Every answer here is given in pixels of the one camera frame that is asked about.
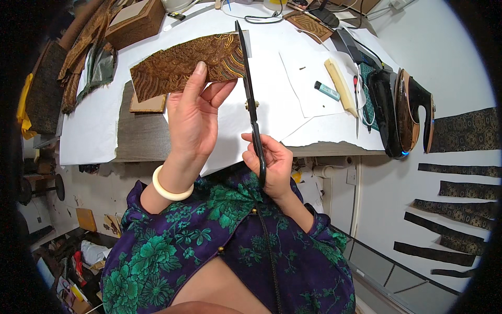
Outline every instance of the red item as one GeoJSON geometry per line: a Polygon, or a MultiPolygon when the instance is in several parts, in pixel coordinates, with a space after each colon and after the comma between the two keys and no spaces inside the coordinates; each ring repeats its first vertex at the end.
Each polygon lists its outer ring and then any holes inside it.
{"type": "Polygon", "coordinates": [[[80,286],[85,286],[87,281],[84,280],[84,274],[82,272],[82,252],[77,251],[73,255],[73,258],[75,259],[75,271],[77,272],[78,278],[81,279],[80,281],[80,286]]]}

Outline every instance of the bracelet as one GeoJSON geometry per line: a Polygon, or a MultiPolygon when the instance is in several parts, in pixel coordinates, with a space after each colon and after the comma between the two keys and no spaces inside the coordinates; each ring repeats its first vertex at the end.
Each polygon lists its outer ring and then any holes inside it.
{"type": "Polygon", "coordinates": [[[152,183],[154,184],[155,190],[157,190],[157,193],[160,194],[163,198],[168,199],[168,200],[173,200],[173,201],[178,201],[178,200],[184,200],[187,199],[190,195],[192,195],[193,192],[193,184],[192,186],[188,189],[188,191],[179,193],[179,194],[174,194],[167,192],[159,182],[159,171],[162,168],[162,165],[160,165],[157,169],[154,171],[154,175],[152,177],[152,183]]]}

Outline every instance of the wrist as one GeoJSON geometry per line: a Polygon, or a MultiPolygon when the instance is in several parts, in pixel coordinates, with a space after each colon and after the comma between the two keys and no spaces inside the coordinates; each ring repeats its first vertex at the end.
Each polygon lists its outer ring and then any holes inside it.
{"type": "Polygon", "coordinates": [[[174,194],[186,192],[197,179],[206,160],[207,157],[172,151],[159,172],[160,185],[174,194]]]}

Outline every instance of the scissors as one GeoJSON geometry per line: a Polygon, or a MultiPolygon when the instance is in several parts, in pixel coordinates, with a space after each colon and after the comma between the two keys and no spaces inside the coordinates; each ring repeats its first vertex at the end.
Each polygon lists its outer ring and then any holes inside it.
{"type": "Polygon", "coordinates": [[[267,174],[267,164],[265,162],[265,155],[263,154],[262,139],[260,138],[260,130],[258,128],[256,108],[258,107],[258,102],[255,102],[255,96],[253,95],[253,85],[251,84],[251,76],[249,74],[249,62],[247,61],[247,51],[246,44],[244,41],[244,34],[240,29],[238,21],[235,21],[235,31],[239,32],[240,47],[242,49],[242,56],[244,59],[244,89],[246,90],[246,109],[249,111],[249,116],[251,118],[251,126],[253,127],[253,147],[255,148],[255,153],[260,160],[260,186],[265,186],[265,177],[267,174]]]}

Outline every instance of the yellow fabric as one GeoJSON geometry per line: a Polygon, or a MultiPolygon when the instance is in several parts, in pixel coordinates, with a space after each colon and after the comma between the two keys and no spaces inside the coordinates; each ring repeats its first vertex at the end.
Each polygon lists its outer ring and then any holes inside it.
{"type": "Polygon", "coordinates": [[[18,104],[18,113],[16,114],[16,118],[18,119],[18,123],[21,125],[21,133],[25,140],[29,140],[34,137],[37,132],[29,131],[31,128],[30,118],[26,114],[26,97],[28,96],[28,91],[30,91],[31,82],[33,80],[33,73],[28,74],[25,80],[25,86],[21,91],[21,96],[19,97],[18,104]]]}

